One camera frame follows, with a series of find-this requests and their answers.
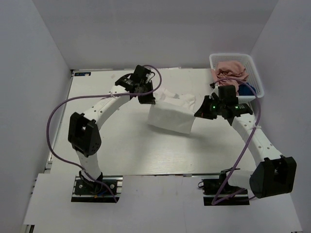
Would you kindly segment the blue t shirt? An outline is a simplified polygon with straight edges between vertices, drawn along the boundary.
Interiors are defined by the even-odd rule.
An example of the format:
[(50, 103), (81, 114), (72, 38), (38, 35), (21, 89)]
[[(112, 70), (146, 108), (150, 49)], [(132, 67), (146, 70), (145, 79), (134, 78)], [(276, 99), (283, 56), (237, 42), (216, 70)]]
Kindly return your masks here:
[(238, 94), (239, 96), (254, 96), (256, 89), (249, 83), (242, 83), (239, 85)]

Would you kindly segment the white t shirt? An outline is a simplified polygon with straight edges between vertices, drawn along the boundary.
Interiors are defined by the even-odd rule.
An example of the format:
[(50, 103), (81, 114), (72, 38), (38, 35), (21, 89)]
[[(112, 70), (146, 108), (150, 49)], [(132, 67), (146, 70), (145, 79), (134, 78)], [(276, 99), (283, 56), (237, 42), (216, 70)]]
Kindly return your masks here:
[(160, 129), (190, 134), (195, 120), (196, 97), (172, 93), (166, 88), (158, 89), (154, 96), (155, 104), (150, 107), (147, 123)]

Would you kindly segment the pink t shirt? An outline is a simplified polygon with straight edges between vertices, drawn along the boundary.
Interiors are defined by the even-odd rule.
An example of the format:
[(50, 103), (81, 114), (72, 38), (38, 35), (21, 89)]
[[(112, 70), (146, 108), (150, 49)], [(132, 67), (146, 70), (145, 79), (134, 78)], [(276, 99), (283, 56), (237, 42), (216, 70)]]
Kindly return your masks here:
[(238, 94), (239, 85), (246, 83), (249, 74), (246, 72), (245, 66), (239, 61), (221, 61), (217, 64), (215, 69), (211, 70), (213, 80), (219, 86), (233, 85), (235, 86), (236, 93)]

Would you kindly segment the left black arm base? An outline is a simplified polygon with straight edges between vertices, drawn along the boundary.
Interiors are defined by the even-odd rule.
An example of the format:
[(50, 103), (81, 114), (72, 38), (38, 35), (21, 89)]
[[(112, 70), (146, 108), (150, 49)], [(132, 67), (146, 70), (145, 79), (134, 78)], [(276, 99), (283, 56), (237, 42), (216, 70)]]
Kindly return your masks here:
[(94, 181), (84, 181), (80, 176), (76, 176), (73, 184), (71, 202), (116, 203), (121, 195), (123, 177), (103, 175), (101, 177), (102, 182), (110, 188), (115, 199), (104, 185)]

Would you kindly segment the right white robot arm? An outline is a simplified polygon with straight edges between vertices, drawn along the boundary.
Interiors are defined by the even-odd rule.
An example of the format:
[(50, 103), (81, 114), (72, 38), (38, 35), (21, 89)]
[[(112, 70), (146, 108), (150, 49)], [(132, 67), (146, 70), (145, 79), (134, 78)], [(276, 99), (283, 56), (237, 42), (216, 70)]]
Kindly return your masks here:
[(194, 116), (210, 120), (221, 116), (245, 142), (232, 168), (222, 170), (216, 180), (202, 181), (204, 194), (213, 196), (212, 205), (246, 190), (258, 199), (292, 192), (295, 159), (284, 156), (272, 145), (259, 127), (259, 116), (247, 103), (239, 103), (234, 86), (220, 86), (205, 96)]

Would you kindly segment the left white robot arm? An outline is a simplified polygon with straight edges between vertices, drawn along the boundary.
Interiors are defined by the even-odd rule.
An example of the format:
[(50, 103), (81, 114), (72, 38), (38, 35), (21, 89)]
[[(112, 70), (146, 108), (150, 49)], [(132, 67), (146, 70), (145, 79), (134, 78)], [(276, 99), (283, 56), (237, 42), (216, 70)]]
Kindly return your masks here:
[(68, 141), (83, 167), (79, 172), (80, 179), (94, 193), (99, 192), (102, 185), (98, 182), (103, 179), (97, 158), (102, 144), (100, 128), (115, 111), (134, 97), (140, 104), (156, 103), (151, 74), (153, 72), (147, 66), (136, 66), (133, 73), (125, 74), (115, 82), (107, 97), (83, 113), (75, 112), (70, 116)]

